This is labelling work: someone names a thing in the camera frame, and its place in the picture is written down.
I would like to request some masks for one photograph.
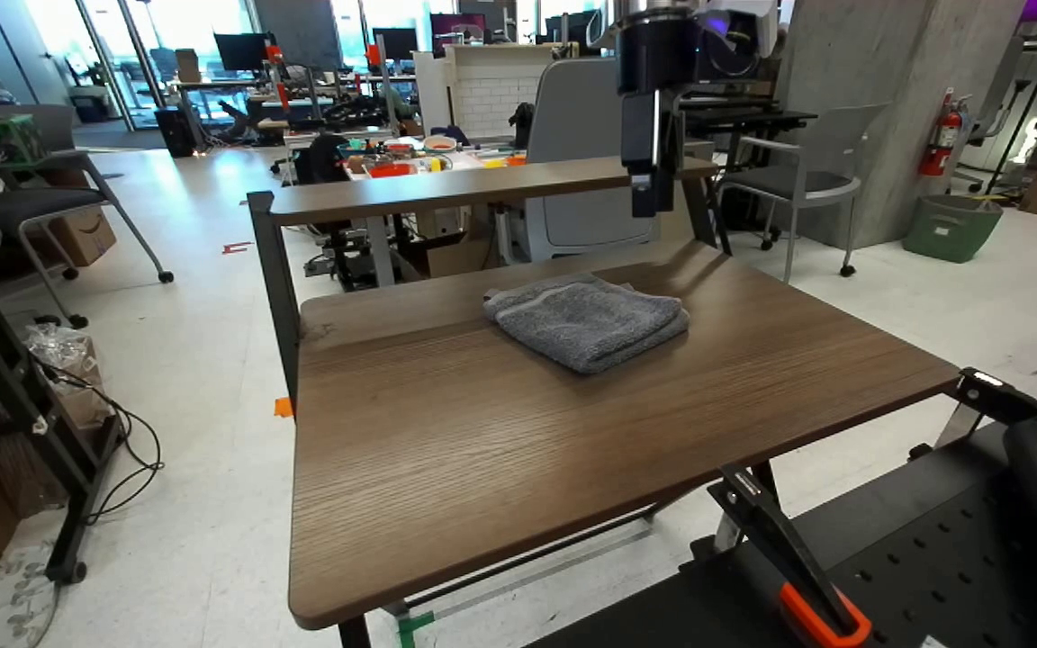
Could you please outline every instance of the bag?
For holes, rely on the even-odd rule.
[[[294,155],[294,183],[339,183],[349,179],[346,163],[346,139],[319,134]]]
[[[515,148],[525,148],[531,146],[531,128],[532,128],[532,105],[519,105],[515,116],[513,116],[513,128],[515,128]]]

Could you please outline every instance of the desk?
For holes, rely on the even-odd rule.
[[[689,218],[694,238],[713,244],[719,229],[711,223],[705,208],[705,177],[713,166],[692,166],[680,172],[689,194]],[[468,202],[522,202],[544,194],[579,194],[579,191],[604,191],[628,189],[628,170],[617,159],[575,159],[575,163],[531,163],[519,170],[460,170],[460,172],[418,172],[418,177],[394,177],[372,183],[305,183],[283,191],[253,191],[250,213],[256,229],[268,299],[273,313],[279,349],[283,365],[283,380],[293,395],[300,392],[300,303],[288,272],[288,253],[280,242],[280,229],[300,223],[346,223],[360,220],[372,238],[373,279],[378,284],[394,284],[394,261],[389,261],[389,213],[423,213],[423,208],[448,208]]]
[[[187,94],[204,94],[204,89],[235,89],[235,94],[243,94],[243,89],[253,89],[258,85],[256,81],[204,81],[204,85],[174,85],[174,88],[179,89],[179,109],[184,109],[184,118],[192,128],[196,148],[204,152],[204,131],[202,131],[202,118],[198,118],[198,113],[196,113]]]
[[[579,272],[680,296],[689,339],[573,380],[483,319],[486,287]],[[331,296],[304,310],[304,337],[288,605],[310,631],[958,380],[694,242]]]

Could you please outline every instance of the computer monitor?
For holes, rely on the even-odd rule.
[[[273,41],[273,33],[217,33],[217,49],[222,58],[222,70],[244,70],[244,74],[258,74],[268,70],[268,41]]]
[[[486,15],[433,15],[433,53],[444,58],[448,44],[486,44]]]
[[[373,44],[384,49],[384,58],[414,58],[418,50],[414,31],[373,31]]]

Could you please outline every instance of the green bin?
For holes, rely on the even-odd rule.
[[[994,202],[929,194],[920,202],[903,249],[920,257],[970,263],[999,229],[999,218],[1001,206]]]

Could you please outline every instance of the orange object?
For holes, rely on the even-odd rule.
[[[283,53],[280,53],[280,49],[279,49],[273,41],[268,41],[263,58],[268,58],[271,65],[279,65]]]
[[[866,648],[873,640],[873,619],[840,590],[844,609],[855,619],[851,633],[837,633],[833,622],[826,622],[814,605],[794,587],[780,585],[777,605],[780,614],[803,631],[803,639],[819,648]]]
[[[378,44],[367,44],[367,70],[378,76],[378,74],[381,74],[381,65],[384,65],[384,53],[381,53],[381,49],[378,49]]]
[[[293,416],[294,416],[293,401],[273,401],[273,417],[293,417]]]
[[[409,177],[414,166],[396,166],[396,163],[373,163],[372,177]]]

